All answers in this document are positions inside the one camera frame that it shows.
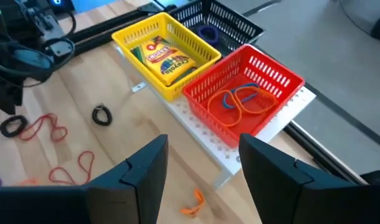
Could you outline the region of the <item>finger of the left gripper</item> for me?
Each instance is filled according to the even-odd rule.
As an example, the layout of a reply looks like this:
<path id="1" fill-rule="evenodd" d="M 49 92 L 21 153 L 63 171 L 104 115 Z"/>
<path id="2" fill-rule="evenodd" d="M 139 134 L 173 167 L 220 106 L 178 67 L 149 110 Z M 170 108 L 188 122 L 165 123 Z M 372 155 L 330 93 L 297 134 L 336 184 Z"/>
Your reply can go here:
<path id="1" fill-rule="evenodd" d="M 23 89 L 0 83 L 0 110 L 16 114 L 16 107 L 22 105 Z"/>

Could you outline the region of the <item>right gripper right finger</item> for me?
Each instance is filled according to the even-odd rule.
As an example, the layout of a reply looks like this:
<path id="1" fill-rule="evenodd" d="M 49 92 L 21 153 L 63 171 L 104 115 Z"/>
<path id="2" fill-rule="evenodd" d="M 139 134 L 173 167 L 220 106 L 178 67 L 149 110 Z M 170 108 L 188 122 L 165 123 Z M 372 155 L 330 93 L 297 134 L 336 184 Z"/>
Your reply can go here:
<path id="1" fill-rule="evenodd" d="M 249 134 L 239 156 L 263 224 L 380 224 L 380 185 L 341 179 Z"/>

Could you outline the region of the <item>red plastic basket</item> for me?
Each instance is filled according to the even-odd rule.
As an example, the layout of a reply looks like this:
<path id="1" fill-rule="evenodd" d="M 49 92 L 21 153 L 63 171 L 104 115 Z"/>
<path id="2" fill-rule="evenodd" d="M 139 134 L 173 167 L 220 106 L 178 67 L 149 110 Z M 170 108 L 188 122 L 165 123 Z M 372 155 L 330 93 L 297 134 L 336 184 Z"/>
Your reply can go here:
<path id="1" fill-rule="evenodd" d="M 224 95 L 220 94 L 211 103 L 211 112 L 207 111 L 210 97 L 221 90 L 231 90 L 246 83 L 256 83 L 271 93 L 278 103 L 262 114 L 250 114 L 242 111 L 241 121 L 233 127 L 221 125 L 233 123 L 238 117 L 236 108 L 223 106 Z M 184 87 L 191 111 L 211 131 L 229 146 L 237 146 L 242 133 L 256 135 L 290 101 L 305 84 L 302 77 L 281 65 L 256 47 L 246 44 L 229 54 L 208 71 Z"/>

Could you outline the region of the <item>black spiral coil wristband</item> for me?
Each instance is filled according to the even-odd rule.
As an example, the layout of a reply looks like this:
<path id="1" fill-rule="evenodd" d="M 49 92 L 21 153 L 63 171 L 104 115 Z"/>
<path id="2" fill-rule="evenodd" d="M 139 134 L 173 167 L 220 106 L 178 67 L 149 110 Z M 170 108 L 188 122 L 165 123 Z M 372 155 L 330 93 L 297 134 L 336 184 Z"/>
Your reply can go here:
<path id="1" fill-rule="evenodd" d="M 20 125 L 18 126 L 18 128 L 15 131 L 9 132 L 7 130 L 8 125 L 11 123 L 14 123 L 16 121 L 19 121 Z M 26 119 L 25 116 L 14 115 L 14 116 L 11 116 L 10 118 L 6 119 L 5 121 L 3 121 L 0 124 L 0 132 L 4 137 L 13 138 L 13 137 L 20 135 L 23 132 L 23 130 L 26 128 L 27 124 L 28 124 L 28 120 Z"/>
<path id="2" fill-rule="evenodd" d="M 98 113 L 101 111 L 103 111 L 106 114 L 106 117 L 107 117 L 106 121 L 102 121 L 98 119 Z M 109 126 L 111 125 L 113 121 L 113 117 L 110 110 L 105 105 L 99 104 L 96 107 L 94 107 L 92 111 L 92 120 L 94 123 L 96 123 L 99 126 Z"/>

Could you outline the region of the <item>blue rubber band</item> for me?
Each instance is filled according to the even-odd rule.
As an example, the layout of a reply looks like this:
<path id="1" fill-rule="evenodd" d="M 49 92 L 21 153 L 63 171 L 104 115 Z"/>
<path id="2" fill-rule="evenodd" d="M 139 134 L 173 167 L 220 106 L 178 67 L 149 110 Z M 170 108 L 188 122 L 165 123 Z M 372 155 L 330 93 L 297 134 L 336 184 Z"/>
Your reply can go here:
<path id="1" fill-rule="evenodd" d="M 246 86 L 252 86 L 252 87 L 256 87 L 256 88 L 259 88 L 259 87 L 260 87 L 260 86 L 259 86 L 258 84 L 256 84 L 256 83 L 246 83 L 246 84 L 243 84 L 243 85 L 240 85 L 240 86 L 238 86 L 238 87 L 236 87 L 236 88 L 231 89 L 231 90 L 230 90 L 230 93 L 234 93 L 237 89 L 239 89 L 239 88 L 243 88 L 243 87 L 246 87 Z M 241 103 L 245 103 L 245 102 L 251 100 L 252 98 L 254 98 L 256 95 L 257 95 L 256 93 L 253 93 L 253 94 L 251 94 L 251 95 L 249 95 L 249 96 L 243 98 L 240 102 L 241 102 Z M 226 94 L 224 95 L 223 100 L 222 100 L 222 104 L 223 104 L 223 106 L 224 106 L 225 108 L 227 108 L 227 109 L 234 109 L 235 106 L 234 106 L 234 105 L 230 105 L 230 104 L 228 104 L 228 102 L 227 102 L 227 98 L 228 98 L 228 96 L 229 96 L 228 93 L 226 93 Z"/>

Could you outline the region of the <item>black clamp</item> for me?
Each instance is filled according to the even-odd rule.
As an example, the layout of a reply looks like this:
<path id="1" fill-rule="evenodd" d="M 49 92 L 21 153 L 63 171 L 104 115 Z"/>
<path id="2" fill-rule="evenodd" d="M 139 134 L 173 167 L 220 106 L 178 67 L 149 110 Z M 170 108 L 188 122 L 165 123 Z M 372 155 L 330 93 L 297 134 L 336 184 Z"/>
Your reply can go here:
<path id="1" fill-rule="evenodd" d="M 380 170 L 375 170 L 361 175 L 361 178 L 364 179 L 370 185 L 380 185 Z"/>

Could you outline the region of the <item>orange rubber band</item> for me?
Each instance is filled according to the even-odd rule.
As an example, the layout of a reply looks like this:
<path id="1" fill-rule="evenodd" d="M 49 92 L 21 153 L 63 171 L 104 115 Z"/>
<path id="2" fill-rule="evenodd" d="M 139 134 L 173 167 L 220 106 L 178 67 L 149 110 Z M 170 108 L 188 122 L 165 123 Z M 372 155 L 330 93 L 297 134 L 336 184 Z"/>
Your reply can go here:
<path id="1" fill-rule="evenodd" d="M 38 186 L 40 185 L 40 181 L 36 178 L 25 179 L 22 182 L 18 183 L 20 187 L 28 187 L 28 186 Z"/>
<path id="2" fill-rule="evenodd" d="M 206 200 L 200 189 L 194 189 L 193 196 L 195 199 L 194 205 L 180 209 L 180 213 L 189 217 L 196 217 L 203 208 Z"/>
<path id="3" fill-rule="evenodd" d="M 237 109 L 238 114 L 239 114 L 239 117 L 238 117 L 233 123 L 224 123 L 223 121 L 219 120 L 218 118 L 216 118 L 216 120 L 217 120 L 221 125 L 223 125 L 223 126 L 225 126 L 225 127 L 233 127 L 233 126 L 237 125 L 237 124 L 241 121 L 241 119 L 242 119 L 242 110 L 241 110 L 239 104 L 237 103 L 237 100 L 235 99 L 234 95 L 233 95 L 229 90 L 221 90 L 221 91 L 219 91 L 219 92 L 214 93 L 214 94 L 210 97 L 210 99 L 209 99 L 209 101 L 208 101 L 208 103 L 207 103 L 207 111 L 208 111 L 209 113 L 212 113 L 212 112 L 211 112 L 211 109 L 210 109 L 210 107 L 211 107 L 211 103 L 212 103 L 212 100 L 213 100 L 214 98 L 218 97 L 220 94 L 223 94 L 223 95 L 229 95 L 229 96 L 231 97 L 232 101 L 234 102 L 234 108 Z"/>
<path id="4" fill-rule="evenodd" d="M 250 114 L 262 114 L 272 109 L 277 99 L 268 91 L 255 86 L 243 86 L 234 91 L 240 109 Z"/>

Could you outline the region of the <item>white perforated metal shelf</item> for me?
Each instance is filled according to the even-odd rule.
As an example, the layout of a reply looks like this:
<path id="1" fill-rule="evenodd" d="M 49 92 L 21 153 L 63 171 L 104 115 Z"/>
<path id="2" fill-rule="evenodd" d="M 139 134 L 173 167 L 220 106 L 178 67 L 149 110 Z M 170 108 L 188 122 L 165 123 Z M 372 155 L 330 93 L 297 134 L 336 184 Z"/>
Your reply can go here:
<path id="1" fill-rule="evenodd" d="M 125 67 L 126 74 L 136 75 L 141 81 L 134 84 L 128 80 L 128 85 L 133 93 L 137 93 L 144 88 L 148 88 L 154 96 L 162 103 L 168 111 L 184 126 L 190 135 L 203 147 L 203 149 L 214 158 L 221 167 L 221 174 L 214 182 L 214 188 L 218 189 L 230 180 L 241 169 L 240 157 L 236 147 L 229 147 L 227 144 L 207 128 L 198 118 L 189 110 L 187 100 L 180 96 L 172 102 L 166 101 L 142 76 L 142 74 L 128 61 L 118 46 L 115 50 L 121 56 L 122 63 Z M 303 87 L 297 94 L 273 117 L 273 119 L 256 135 L 256 138 L 268 143 L 283 128 L 288 125 L 303 109 L 306 108 L 316 95 L 309 89 Z"/>

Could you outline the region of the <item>red rubber band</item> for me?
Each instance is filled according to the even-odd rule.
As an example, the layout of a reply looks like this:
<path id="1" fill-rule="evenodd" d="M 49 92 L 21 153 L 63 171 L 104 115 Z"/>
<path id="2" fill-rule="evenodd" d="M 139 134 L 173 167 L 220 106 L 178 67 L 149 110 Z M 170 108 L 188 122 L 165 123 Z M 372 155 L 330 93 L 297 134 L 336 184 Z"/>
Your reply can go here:
<path id="1" fill-rule="evenodd" d="M 92 178 L 94 160 L 95 155 L 92 151 L 83 151 L 78 155 L 77 165 L 80 170 L 86 174 L 86 179 L 82 184 L 87 184 L 90 182 Z M 55 184 L 79 185 L 70 172 L 61 166 L 53 168 L 48 174 L 48 179 Z"/>
<path id="2" fill-rule="evenodd" d="M 19 139 L 23 141 L 30 141 L 42 129 L 43 125 L 49 127 L 50 140 L 53 142 L 62 141 L 68 135 L 68 129 L 58 123 L 56 114 L 48 113 L 40 116 L 36 121 L 24 128 L 19 134 Z"/>

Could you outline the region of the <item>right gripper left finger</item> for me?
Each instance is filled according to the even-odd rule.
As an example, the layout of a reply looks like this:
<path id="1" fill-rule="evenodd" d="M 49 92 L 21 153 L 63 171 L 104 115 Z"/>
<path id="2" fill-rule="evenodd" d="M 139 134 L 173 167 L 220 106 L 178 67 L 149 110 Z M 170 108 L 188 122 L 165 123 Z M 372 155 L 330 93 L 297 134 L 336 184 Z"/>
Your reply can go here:
<path id="1" fill-rule="evenodd" d="M 156 224 L 168 152 L 161 134 L 87 184 L 1 187 L 0 224 Z"/>

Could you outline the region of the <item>yellow plastic basket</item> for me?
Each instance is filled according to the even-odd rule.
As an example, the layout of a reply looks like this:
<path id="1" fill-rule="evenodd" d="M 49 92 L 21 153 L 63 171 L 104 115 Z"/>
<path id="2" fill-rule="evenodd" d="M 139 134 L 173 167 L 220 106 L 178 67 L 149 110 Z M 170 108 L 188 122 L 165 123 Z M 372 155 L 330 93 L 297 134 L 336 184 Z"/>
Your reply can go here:
<path id="1" fill-rule="evenodd" d="M 191 59 L 197 69 L 171 86 L 164 86 L 132 53 L 131 50 L 157 35 L 166 39 Z M 112 34 L 122 54 L 134 66 L 142 77 L 167 101 L 173 101 L 182 93 L 185 85 L 213 66 L 221 53 L 198 37 L 190 29 L 165 12 L 136 22 Z"/>

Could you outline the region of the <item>black plastic basket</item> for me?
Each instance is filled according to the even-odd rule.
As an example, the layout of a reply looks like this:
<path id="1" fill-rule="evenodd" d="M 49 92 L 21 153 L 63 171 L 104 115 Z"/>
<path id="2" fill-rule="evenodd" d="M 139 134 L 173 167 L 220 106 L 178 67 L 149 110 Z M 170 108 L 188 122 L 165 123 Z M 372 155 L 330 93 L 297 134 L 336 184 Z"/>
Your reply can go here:
<path id="1" fill-rule="evenodd" d="M 241 45 L 254 43 L 264 34 L 261 27 L 217 0 L 195 0 L 169 14 L 196 35 L 199 26 L 216 27 L 219 31 L 219 41 L 213 47 L 224 57 Z"/>

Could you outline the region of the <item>black aluminium table frame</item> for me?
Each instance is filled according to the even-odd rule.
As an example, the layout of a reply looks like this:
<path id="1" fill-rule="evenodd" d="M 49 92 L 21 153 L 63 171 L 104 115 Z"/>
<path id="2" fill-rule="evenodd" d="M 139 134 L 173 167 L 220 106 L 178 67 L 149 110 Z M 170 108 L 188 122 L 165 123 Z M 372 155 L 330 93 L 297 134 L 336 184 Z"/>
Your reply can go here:
<path id="1" fill-rule="evenodd" d="M 148 2 L 137 7 L 134 11 L 124 13 L 112 19 L 103 21 L 94 26 L 90 26 L 80 31 L 76 31 L 69 35 L 69 39 L 76 43 L 76 54 L 80 55 L 93 50 L 101 45 L 111 41 L 113 32 L 128 27 L 139 22 L 153 14 L 165 11 L 168 14 L 180 6 L 193 2 L 195 0 L 147 0 Z M 265 8 L 269 4 L 263 4 L 251 9 L 241 15 L 249 20 L 249 16 L 255 14 Z M 315 95 L 317 92 L 308 85 L 303 87 L 309 89 Z M 313 160 L 324 170 L 337 175 L 350 182 L 365 184 L 366 181 L 360 175 L 351 170 L 345 163 L 338 159 L 331 151 L 321 145 L 316 139 L 312 138 L 302 127 L 293 120 L 286 125 L 282 131 L 285 131 L 292 137 L 304 150 L 313 156 Z"/>

